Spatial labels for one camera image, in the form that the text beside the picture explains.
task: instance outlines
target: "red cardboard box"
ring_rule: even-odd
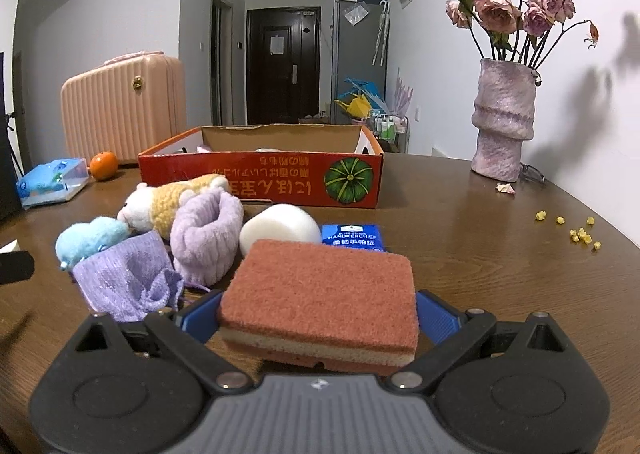
[[[213,153],[197,153],[199,145]],[[216,173],[241,199],[375,208],[383,152],[360,126],[207,126],[140,153],[138,163],[142,181],[152,187]]]

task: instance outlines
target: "vase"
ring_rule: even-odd
[[[522,143],[533,138],[537,72],[510,60],[482,59],[476,110],[478,149],[471,169],[503,182],[520,176]]]

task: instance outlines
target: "blue gripper pad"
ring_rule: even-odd
[[[182,317],[178,326],[184,332],[187,332],[201,344],[207,341],[218,331],[218,307],[222,300],[222,292],[211,298],[204,297],[203,303],[193,303],[188,306],[187,315]]]
[[[431,342],[440,344],[462,327],[459,315],[456,315],[425,294],[417,292],[415,301],[418,310],[420,331],[427,335]]]

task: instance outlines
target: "green pumpkin illustration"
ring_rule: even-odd
[[[373,169],[359,158],[336,161],[324,175],[326,193],[344,205],[357,203],[373,186]]]

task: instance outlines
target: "gray refrigerator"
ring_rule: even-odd
[[[332,69],[332,100],[349,91],[352,86],[345,82],[349,77],[354,80],[372,82],[385,99],[386,93],[386,52],[380,66],[380,53],[373,65],[373,54],[376,51],[378,26],[382,5],[369,5],[369,14],[356,25],[344,17],[344,14],[355,5],[351,1],[336,0],[334,7],[334,56]],[[332,124],[351,124],[349,116],[335,102],[331,106]]]

